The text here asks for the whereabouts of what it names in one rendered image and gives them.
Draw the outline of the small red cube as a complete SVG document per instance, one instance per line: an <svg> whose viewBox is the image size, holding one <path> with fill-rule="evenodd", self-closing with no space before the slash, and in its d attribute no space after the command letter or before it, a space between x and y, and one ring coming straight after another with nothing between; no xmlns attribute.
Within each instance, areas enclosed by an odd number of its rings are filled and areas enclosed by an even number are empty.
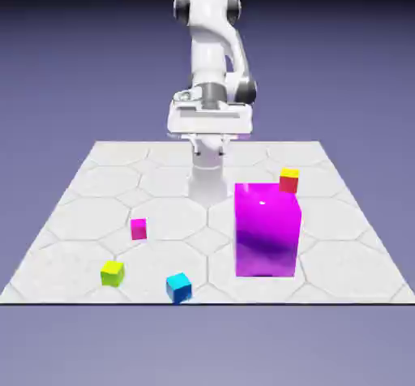
<svg viewBox="0 0 415 386"><path fill-rule="evenodd" d="M299 180L299 169L284 167L280 172L279 191L296 194Z"/></svg>

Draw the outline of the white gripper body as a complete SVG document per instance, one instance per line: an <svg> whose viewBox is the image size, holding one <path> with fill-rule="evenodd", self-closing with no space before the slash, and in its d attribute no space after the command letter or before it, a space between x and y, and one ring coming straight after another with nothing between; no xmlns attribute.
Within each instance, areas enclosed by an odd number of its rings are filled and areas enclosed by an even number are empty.
<svg viewBox="0 0 415 386"><path fill-rule="evenodd" d="M250 135L250 105L219 102L219 109L203 109L200 101L171 101L167 120L171 135Z"/></svg>

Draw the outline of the small yellow-green cube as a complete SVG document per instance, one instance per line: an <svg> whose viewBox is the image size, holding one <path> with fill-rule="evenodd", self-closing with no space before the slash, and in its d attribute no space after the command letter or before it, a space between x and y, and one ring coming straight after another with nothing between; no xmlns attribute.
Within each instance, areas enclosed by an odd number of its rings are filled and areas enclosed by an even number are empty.
<svg viewBox="0 0 415 386"><path fill-rule="evenodd" d="M119 287L124 276L124 263L108 260L101 269L101 284L103 286Z"/></svg>

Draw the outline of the large magenta box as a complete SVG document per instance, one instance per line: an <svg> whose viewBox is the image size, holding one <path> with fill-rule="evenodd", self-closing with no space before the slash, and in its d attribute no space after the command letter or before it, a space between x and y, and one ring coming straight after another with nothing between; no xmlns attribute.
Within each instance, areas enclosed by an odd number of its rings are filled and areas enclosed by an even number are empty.
<svg viewBox="0 0 415 386"><path fill-rule="evenodd" d="M234 252L237 277L293 277L302 210L277 182L234 186Z"/></svg>

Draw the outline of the small pink cube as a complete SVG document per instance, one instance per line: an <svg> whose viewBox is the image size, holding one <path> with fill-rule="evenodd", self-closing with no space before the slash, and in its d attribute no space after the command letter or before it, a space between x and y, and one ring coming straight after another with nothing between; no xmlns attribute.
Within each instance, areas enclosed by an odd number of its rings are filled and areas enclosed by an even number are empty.
<svg viewBox="0 0 415 386"><path fill-rule="evenodd" d="M144 240L147 238L147 220L135 218L130 220L130 235L132 240Z"/></svg>

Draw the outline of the small cyan cube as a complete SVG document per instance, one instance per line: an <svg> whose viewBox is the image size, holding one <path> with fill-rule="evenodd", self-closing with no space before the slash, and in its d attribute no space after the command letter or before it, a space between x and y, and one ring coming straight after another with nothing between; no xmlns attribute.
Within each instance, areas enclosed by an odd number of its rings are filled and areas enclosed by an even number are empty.
<svg viewBox="0 0 415 386"><path fill-rule="evenodd" d="M166 291L172 303L178 304L192 296L192 284L183 272L166 278Z"/></svg>

